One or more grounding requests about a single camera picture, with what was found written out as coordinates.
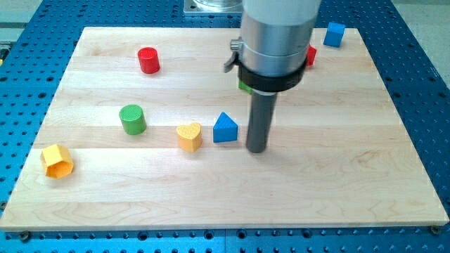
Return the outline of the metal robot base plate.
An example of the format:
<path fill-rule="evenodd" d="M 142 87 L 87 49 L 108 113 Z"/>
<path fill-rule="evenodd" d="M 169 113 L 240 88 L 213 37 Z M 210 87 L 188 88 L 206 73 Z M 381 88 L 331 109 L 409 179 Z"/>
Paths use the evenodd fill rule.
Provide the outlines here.
<path fill-rule="evenodd" d="M 242 0 L 184 0 L 184 13 L 239 13 Z"/>

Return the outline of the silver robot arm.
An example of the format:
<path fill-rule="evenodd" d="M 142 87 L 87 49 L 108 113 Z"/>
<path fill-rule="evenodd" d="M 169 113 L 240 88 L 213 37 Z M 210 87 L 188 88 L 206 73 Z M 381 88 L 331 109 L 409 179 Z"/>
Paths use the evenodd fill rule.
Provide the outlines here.
<path fill-rule="evenodd" d="M 296 86 L 320 0 L 243 0 L 240 36 L 230 43 L 224 71 L 238 66 L 238 78 L 254 90 L 278 93 Z"/>

